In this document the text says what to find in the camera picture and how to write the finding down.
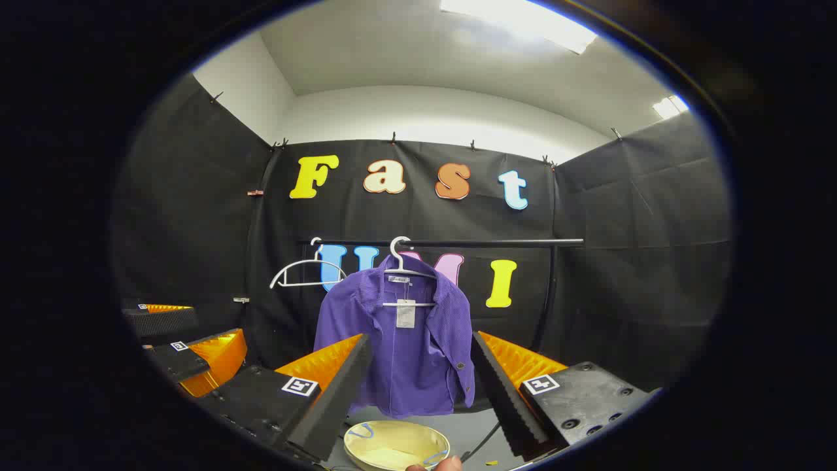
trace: ceiling light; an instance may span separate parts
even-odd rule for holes
[[[593,31],[527,0],[441,0],[439,9],[475,16],[519,33],[536,34],[576,54],[596,39]]]
[[[689,111],[689,107],[679,96],[673,95],[663,98],[659,103],[653,105],[654,110],[663,119],[669,119],[672,116],[677,116],[684,111]]]

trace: black metal rod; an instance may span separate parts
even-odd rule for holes
[[[547,281],[547,298],[543,302],[541,318],[537,320],[535,327],[535,339],[531,343],[530,350],[537,352],[543,344],[544,330],[547,328],[547,319],[552,316],[552,306],[555,303],[555,247],[549,248],[549,280]]]
[[[309,244],[308,241],[297,241],[300,244]],[[389,241],[317,241],[315,244],[334,246],[378,246],[387,247]],[[531,240],[510,240],[510,241],[400,241],[400,246],[410,247],[510,247],[510,248],[531,248],[531,247],[581,247],[584,246],[584,239],[531,239]]]

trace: clothing label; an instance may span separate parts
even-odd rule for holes
[[[410,306],[410,304],[415,304],[415,300],[399,299],[397,303],[404,305],[395,308],[395,327],[404,329],[414,328],[416,326],[416,307]]]

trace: clothes hanger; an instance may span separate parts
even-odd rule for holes
[[[413,275],[413,276],[416,276],[416,277],[427,277],[427,278],[432,278],[432,279],[435,280],[436,276],[434,276],[434,275],[404,269],[404,258],[401,256],[401,254],[399,254],[398,252],[395,251],[395,246],[400,241],[409,241],[409,238],[404,237],[403,235],[401,235],[399,237],[396,237],[395,239],[393,239],[392,242],[389,243],[389,252],[391,254],[393,254],[393,257],[398,259],[398,268],[390,268],[389,270],[384,270],[383,272],[384,273],[400,273],[400,274],[403,274],[403,275]],[[416,308],[429,308],[429,307],[435,306],[436,303],[384,303],[383,305],[384,306],[415,306]]]
[[[315,242],[321,241],[321,240],[322,239],[319,238],[319,237],[314,237],[313,239],[311,239],[311,245],[313,246]],[[291,263],[290,265],[288,265],[287,267],[282,268],[281,270],[279,270],[279,272],[276,273],[276,276],[273,277],[273,280],[270,282],[270,288],[273,289],[273,286],[277,283],[281,287],[322,286],[322,285],[331,285],[331,284],[339,283],[339,282],[345,280],[346,279],[346,273],[343,271],[342,268],[340,268],[339,266],[331,263],[330,261],[319,260],[317,258],[317,256],[320,255],[321,251],[322,251],[322,244],[320,244],[320,248],[317,249],[316,252],[314,252],[314,260],[295,261],[295,262]],[[294,267],[296,265],[301,265],[303,263],[325,263],[326,265],[331,265],[332,267],[335,267],[340,272],[337,275],[337,281],[335,281],[335,282],[311,282],[311,283],[288,283],[288,268]]]

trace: shirt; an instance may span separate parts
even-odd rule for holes
[[[350,413],[377,406],[384,414],[403,418],[450,414],[464,397],[474,402],[474,364],[470,359],[470,305],[465,294],[445,275],[409,256],[404,268],[436,279],[402,273],[387,256],[377,268],[362,270],[335,284],[323,299],[317,320],[315,349],[356,334],[370,334],[373,356]],[[416,307],[414,327],[396,327],[395,303],[413,299],[436,303]]]

